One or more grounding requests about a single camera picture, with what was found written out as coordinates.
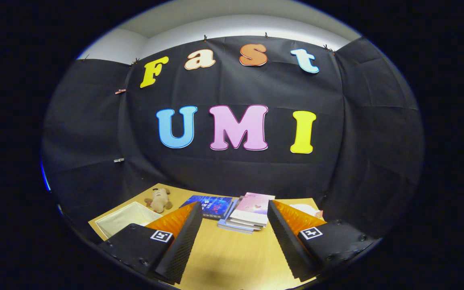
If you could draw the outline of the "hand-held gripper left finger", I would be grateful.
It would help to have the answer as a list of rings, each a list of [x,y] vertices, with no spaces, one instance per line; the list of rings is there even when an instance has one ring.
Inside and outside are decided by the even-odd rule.
[[[192,202],[146,226],[131,223],[98,248],[139,275],[179,284],[202,220],[201,202]]]

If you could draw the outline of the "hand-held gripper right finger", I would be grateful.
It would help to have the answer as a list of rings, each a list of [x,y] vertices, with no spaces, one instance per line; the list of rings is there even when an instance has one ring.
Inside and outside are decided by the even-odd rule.
[[[323,280],[347,268],[377,239],[342,220],[325,222],[272,200],[267,216],[293,277]]]

